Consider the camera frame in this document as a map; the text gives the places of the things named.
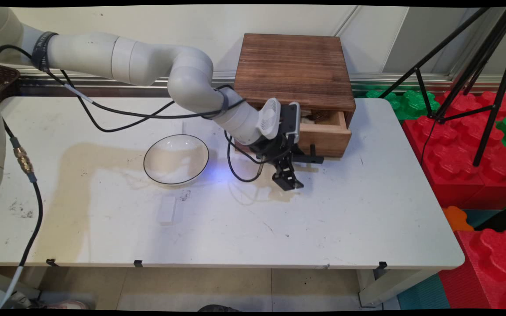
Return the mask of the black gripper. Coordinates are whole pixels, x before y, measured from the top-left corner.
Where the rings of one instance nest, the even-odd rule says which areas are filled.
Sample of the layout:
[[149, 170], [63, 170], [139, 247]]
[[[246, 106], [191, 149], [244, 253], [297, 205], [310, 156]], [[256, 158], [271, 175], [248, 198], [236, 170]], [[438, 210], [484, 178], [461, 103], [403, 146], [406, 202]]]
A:
[[261, 136], [251, 144], [251, 152], [255, 156], [253, 162], [269, 163], [275, 166], [273, 182], [283, 191], [304, 188], [295, 174], [294, 163], [307, 163], [306, 155], [299, 148], [297, 142], [299, 134], [277, 134], [275, 138], [268, 139]]

